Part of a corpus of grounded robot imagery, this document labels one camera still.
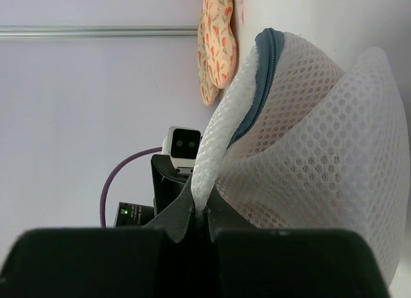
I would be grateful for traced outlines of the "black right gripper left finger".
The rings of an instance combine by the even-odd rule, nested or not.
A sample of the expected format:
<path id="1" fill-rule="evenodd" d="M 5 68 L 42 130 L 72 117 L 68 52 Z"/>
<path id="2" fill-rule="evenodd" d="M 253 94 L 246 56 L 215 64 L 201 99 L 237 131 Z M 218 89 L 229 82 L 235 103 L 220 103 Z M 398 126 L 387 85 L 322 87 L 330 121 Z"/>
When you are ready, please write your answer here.
<path id="1" fill-rule="evenodd" d="M 1 269 L 2 297 L 194 297 L 190 186 L 144 227 L 23 233 Z"/>

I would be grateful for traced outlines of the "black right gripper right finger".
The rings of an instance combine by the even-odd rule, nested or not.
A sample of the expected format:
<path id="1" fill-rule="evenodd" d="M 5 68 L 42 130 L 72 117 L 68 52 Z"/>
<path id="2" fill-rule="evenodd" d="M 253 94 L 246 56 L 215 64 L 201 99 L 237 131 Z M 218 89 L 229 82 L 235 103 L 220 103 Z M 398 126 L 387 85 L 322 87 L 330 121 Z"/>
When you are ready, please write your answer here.
<path id="1" fill-rule="evenodd" d="M 372 250 L 344 229 L 258 229 L 214 189 L 205 211 L 220 297 L 389 297 Z"/>

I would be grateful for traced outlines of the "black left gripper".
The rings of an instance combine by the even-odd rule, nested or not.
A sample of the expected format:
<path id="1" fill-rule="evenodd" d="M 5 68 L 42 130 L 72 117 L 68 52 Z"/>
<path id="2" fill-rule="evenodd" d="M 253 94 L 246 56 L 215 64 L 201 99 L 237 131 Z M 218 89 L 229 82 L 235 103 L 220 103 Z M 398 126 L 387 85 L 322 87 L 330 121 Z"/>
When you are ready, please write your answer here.
<path id="1" fill-rule="evenodd" d="M 153 207 L 120 202 L 114 227 L 144 226 L 165 210 L 180 194 L 192 168 L 175 168 L 169 155 L 153 155 L 151 158 L 153 181 Z"/>

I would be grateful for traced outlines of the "white mesh bag blue zipper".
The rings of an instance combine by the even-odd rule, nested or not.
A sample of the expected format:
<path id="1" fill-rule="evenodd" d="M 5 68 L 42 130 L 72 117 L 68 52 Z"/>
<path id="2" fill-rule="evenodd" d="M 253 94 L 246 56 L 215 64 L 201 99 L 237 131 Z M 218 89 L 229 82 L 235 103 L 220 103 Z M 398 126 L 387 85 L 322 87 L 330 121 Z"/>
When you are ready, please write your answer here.
<path id="1" fill-rule="evenodd" d="M 407 119 L 385 52 L 343 71 L 325 52 L 266 28 L 215 110 L 191 192 L 211 191 L 252 225 L 360 234 L 387 284 L 400 262 L 410 189 Z"/>

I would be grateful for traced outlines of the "floral laundry bag far left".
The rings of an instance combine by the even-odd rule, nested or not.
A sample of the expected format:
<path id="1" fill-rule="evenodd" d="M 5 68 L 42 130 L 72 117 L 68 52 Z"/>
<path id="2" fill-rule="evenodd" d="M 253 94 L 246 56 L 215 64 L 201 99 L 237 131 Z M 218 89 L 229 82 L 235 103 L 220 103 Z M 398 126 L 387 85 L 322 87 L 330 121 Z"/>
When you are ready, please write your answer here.
<path id="1" fill-rule="evenodd" d="M 206 52 L 206 22 L 204 20 L 205 13 L 204 0 L 202 0 L 202 9 L 197 30 L 197 66 L 198 79 L 200 84 L 200 94 L 205 105 L 210 106 L 214 103 L 220 89 L 212 82 L 209 76 L 209 65 Z"/>

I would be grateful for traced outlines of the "floral laundry bag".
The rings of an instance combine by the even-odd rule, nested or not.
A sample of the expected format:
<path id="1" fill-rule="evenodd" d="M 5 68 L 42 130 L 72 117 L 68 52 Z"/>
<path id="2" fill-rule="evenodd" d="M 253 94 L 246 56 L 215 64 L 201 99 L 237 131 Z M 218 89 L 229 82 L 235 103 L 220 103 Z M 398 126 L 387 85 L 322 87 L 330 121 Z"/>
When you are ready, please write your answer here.
<path id="1" fill-rule="evenodd" d="M 213 84 L 228 86 L 236 67 L 236 39 L 231 29 L 233 0 L 204 0 L 205 50 Z"/>
<path id="2" fill-rule="evenodd" d="M 205 105 L 210 106 L 214 103 L 220 89 L 212 82 L 209 76 L 209 65 L 206 52 L 206 22 L 204 20 L 205 13 L 204 0 L 202 0 L 202 9 L 197 30 L 197 66 L 198 79 L 200 84 L 200 94 Z"/>

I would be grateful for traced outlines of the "floral laundry bag inner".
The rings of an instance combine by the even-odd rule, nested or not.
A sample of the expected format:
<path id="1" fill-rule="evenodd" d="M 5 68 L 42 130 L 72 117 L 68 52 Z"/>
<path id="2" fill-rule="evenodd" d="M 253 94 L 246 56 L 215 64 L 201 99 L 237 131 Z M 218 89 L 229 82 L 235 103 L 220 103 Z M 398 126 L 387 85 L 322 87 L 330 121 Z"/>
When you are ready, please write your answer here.
<path id="1" fill-rule="evenodd" d="M 236 67 L 236 39 L 231 29 L 233 0 L 204 0 L 205 50 L 213 84 L 228 86 Z"/>

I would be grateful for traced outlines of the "left aluminium frame post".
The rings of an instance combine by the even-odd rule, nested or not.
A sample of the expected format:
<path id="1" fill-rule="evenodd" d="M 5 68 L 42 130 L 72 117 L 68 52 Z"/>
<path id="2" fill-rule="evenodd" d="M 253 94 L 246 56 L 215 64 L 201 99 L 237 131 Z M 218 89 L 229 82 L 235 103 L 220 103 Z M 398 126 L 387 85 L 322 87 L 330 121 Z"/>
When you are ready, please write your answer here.
<path id="1" fill-rule="evenodd" d="M 1 26 L 2 40 L 195 37 L 196 26 Z"/>

